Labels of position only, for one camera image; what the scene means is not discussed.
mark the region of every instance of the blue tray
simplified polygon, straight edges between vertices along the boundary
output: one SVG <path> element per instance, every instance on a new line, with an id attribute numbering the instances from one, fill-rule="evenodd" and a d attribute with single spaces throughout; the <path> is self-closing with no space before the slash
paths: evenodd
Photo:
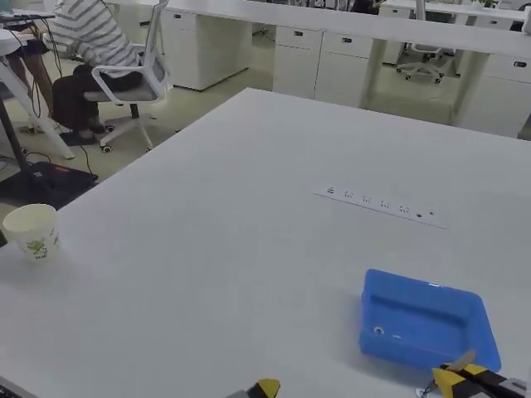
<path id="1" fill-rule="evenodd" d="M 362 301 L 359 346 L 365 354 L 430 371 L 474 350 L 475 364 L 501 368 L 477 294 L 370 269 Z"/>

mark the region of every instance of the chair base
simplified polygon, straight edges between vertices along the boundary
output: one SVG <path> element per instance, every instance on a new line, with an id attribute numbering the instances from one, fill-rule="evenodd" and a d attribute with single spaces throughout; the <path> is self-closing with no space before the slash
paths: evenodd
<path id="1" fill-rule="evenodd" d="M 122 118 L 116 118 L 116 119 L 109 119 L 105 121 L 105 127 L 107 128 L 107 131 L 109 132 L 107 135 L 105 135 L 100 140 L 100 147 L 101 150 L 104 153 L 110 153 L 112 152 L 112 147 L 109 145 L 109 142 L 113 139 L 119 137 L 120 135 L 123 135 L 125 133 L 128 133 L 130 130 L 137 129 L 142 137 L 144 138 L 144 141 L 146 142 L 146 152 L 153 149 L 153 143 L 151 141 L 151 138 L 148 136 L 148 132 L 146 131 L 146 127 L 156 127 L 158 129 L 169 129 L 174 132 L 178 132 L 176 129 L 171 129 L 168 126 L 165 126 L 159 121 L 156 120 L 156 118 L 152 117 L 149 114 L 143 114 L 143 115 L 137 115 L 138 117 L 131 116 L 124 116 Z"/>
<path id="2" fill-rule="evenodd" d="M 443 66 L 435 66 L 429 62 L 409 62 L 407 64 L 401 64 L 397 66 L 397 72 L 402 73 L 406 72 L 406 80 L 410 80 L 417 73 L 424 73 L 430 75 L 435 80 L 436 84 L 442 82 L 442 79 L 445 77 L 447 62 Z"/>

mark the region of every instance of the dark pants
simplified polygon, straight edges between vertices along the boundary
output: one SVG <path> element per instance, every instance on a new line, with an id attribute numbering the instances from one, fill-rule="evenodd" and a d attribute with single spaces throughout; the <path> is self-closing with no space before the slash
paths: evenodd
<path id="1" fill-rule="evenodd" d="M 73 75 L 61 77 L 53 84 L 52 118 L 68 129 L 88 129 L 89 119 L 98 116 L 98 103 L 87 101 L 84 97 L 86 92 L 102 91 L 91 71 L 91 66 L 79 65 L 74 69 Z M 142 74 L 138 72 L 118 78 L 103 74 L 102 78 L 112 91 L 131 90 L 142 82 Z"/>

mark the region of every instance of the shoe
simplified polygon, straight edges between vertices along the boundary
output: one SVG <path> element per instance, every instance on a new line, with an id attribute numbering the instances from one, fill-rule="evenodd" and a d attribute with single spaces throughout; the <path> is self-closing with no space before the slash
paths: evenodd
<path id="1" fill-rule="evenodd" d="M 80 145 L 92 145 L 97 142 L 96 137 L 93 135 L 90 138 L 81 137 L 79 133 L 72 131 L 70 133 L 59 134 L 62 140 L 69 147 L 79 147 Z"/>
<path id="2" fill-rule="evenodd" d="M 107 133 L 107 129 L 103 124 L 97 124 L 95 126 L 90 126 L 89 130 L 94 134 L 105 134 Z"/>

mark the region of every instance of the striped shirt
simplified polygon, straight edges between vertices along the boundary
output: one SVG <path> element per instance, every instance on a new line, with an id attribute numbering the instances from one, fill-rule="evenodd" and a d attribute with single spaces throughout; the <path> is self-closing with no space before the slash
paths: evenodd
<path id="1" fill-rule="evenodd" d="M 43 35 L 46 46 L 73 56 L 79 54 L 90 66 L 137 66 L 139 56 L 101 0 L 58 0 L 50 20 L 50 34 Z M 121 77 L 128 72 L 105 72 Z"/>

